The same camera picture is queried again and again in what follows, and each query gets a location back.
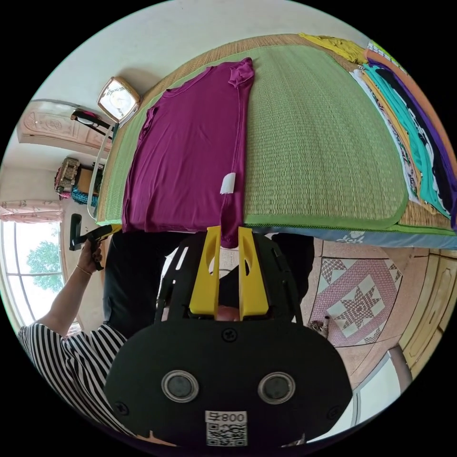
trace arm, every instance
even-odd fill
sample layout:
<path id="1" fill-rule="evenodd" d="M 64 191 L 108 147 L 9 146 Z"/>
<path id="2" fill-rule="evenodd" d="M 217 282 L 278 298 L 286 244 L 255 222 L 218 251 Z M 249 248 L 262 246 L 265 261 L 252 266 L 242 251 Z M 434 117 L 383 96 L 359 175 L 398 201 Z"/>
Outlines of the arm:
<path id="1" fill-rule="evenodd" d="M 101 260 L 100 249 L 92 255 L 90 243 L 86 241 L 79 257 L 78 266 L 70 276 L 63 289 L 56 296 L 49 312 L 38 324 L 43 324 L 61 336 L 66 336 L 81 306 L 82 297 L 89 284 L 95 268 L 94 260 Z"/>

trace teal clothing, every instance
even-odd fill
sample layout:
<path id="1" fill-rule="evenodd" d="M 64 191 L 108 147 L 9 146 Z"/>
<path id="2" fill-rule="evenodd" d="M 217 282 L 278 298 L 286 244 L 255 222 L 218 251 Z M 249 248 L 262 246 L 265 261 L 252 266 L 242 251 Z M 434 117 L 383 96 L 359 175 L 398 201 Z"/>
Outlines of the teal clothing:
<path id="1" fill-rule="evenodd" d="M 419 138 L 419 132 L 411 118 L 408 108 L 405 106 L 399 95 L 392 89 L 391 85 L 378 73 L 376 73 L 376 70 L 380 67 L 376 65 L 372 67 L 364 65 L 363 67 L 365 69 L 365 73 L 376 84 L 392 108 L 392 111 L 395 113 L 398 121 L 408 133 L 411 155 L 417 169 L 422 175 L 420 197 L 448 218 L 449 213 L 443 207 L 438 198 L 437 185 L 434 186 L 434 176 L 432 172 L 433 159 L 430 157 L 427 148 Z"/>

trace woman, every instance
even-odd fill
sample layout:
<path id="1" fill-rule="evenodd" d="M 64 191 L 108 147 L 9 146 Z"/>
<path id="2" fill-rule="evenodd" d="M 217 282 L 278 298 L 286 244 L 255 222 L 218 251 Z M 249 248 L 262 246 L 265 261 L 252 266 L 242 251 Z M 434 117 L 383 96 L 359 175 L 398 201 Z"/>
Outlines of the woman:
<path id="1" fill-rule="evenodd" d="M 95 331 L 67 337 L 96 272 L 94 261 L 101 261 L 100 248 L 92 254 L 86 242 L 75 270 L 49 312 L 18 333 L 35 368 L 68 404 L 89 419 L 130 436 L 134 435 L 112 414 L 103 393 L 105 380 L 125 341 L 154 322 L 165 257 L 188 236 L 174 232 L 115 233 L 106 259 L 105 321 Z M 276 234 L 272 240 L 288 262 L 301 301 L 308 290 L 314 260 L 313 238 Z M 219 304 L 218 320 L 239 320 L 238 267 L 220 280 Z M 165 444 L 152 432 L 147 439 Z"/>

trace bed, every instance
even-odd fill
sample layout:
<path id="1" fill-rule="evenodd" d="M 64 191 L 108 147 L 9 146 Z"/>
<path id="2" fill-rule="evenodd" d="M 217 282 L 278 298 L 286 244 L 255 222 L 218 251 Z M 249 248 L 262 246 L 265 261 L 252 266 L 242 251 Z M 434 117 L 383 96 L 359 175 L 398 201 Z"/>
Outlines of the bed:
<path id="1" fill-rule="evenodd" d="M 124 187 L 147 109 L 165 89 L 207 66 L 245 57 L 256 70 L 248 110 L 245 226 L 381 247 L 457 248 L 449 219 L 408 199 L 392 138 L 349 73 L 357 64 L 295 34 L 224 45 L 153 87 L 114 139 L 97 224 L 121 224 Z"/>

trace tree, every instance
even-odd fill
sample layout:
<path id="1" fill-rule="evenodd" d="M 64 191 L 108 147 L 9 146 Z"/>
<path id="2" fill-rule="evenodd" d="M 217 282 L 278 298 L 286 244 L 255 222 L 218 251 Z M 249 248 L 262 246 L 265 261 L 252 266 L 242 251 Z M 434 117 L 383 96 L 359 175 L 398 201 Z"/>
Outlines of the tree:
<path id="1" fill-rule="evenodd" d="M 50 241 L 42 241 L 38 247 L 30 251 L 27 257 L 30 273 L 60 272 L 59 245 Z M 61 275 L 34 276 L 33 284 L 43 290 L 59 292 L 63 287 Z"/>

